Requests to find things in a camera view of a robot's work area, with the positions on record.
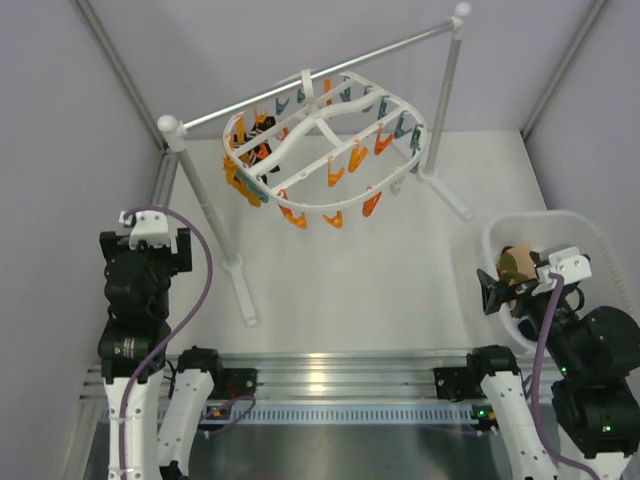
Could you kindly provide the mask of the white clip sock hanger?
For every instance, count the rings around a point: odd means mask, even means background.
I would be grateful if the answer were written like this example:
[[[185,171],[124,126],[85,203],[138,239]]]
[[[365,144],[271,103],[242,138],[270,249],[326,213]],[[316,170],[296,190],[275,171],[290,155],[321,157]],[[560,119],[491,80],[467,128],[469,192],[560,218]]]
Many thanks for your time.
[[[322,82],[309,72],[295,98],[242,111],[222,136],[226,181],[250,205],[271,203],[292,226],[305,230],[323,221],[340,229],[353,208],[370,217],[383,194],[398,194],[420,166],[428,129],[407,101],[355,72]],[[276,124],[245,141],[258,115]],[[241,155],[267,141],[272,153],[250,166]]]

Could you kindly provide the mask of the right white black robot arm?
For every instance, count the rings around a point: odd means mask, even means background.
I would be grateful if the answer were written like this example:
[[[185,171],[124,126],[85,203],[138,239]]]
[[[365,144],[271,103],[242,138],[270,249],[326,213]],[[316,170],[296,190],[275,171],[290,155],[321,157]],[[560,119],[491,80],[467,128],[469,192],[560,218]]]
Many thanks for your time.
[[[538,280],[477,277],[484,313],[515,302],[537,335],[529,381],[506,346],[467,356],[467,385],[496,415],[512,478],[621,478],[639,450],[639,402],[627,381],[639,367],[637,322],[611,306],[578,316],[566,300],[578,285],[558,273],[541,294]]]

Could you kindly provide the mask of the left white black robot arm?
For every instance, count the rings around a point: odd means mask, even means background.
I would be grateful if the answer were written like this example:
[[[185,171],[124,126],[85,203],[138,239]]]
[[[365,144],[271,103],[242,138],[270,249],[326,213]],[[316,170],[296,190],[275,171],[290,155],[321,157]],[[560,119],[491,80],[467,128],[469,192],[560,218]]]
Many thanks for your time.
[[[100,373],[109,408],[111,479],[186,479],[192,444],[206,400],[225,388],[214,349],[193,346],[178,358],[173,393],[159,411],[167,365],[169,289],[192,269],[191,233],[174,240],[143,240],[103,232],[104,294],[108,320],[98,343]]]

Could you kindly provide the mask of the beige brown patterned sock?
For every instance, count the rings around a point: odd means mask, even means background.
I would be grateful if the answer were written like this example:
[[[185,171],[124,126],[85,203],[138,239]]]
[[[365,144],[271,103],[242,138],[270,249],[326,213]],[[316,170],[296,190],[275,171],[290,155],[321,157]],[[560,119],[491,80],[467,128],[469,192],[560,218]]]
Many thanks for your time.
[[[496,264],[498,279],[509,286],[536,279],[531,253],[529,244],[504,247]]]

